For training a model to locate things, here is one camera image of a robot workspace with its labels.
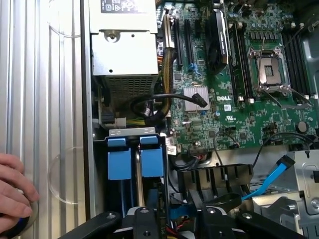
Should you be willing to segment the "person's left hand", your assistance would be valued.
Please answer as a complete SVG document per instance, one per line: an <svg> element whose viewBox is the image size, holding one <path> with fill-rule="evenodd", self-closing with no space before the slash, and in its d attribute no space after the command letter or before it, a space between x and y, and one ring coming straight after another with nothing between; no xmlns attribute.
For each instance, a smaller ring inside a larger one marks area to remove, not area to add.
<svg viewBox="0 0 319 239"><path fill-rule="evenodd" d="M11 154L0 155L0 212L26 218L32 214L31 203L38 201L39 194L24 175L21 160Z"/></svg>

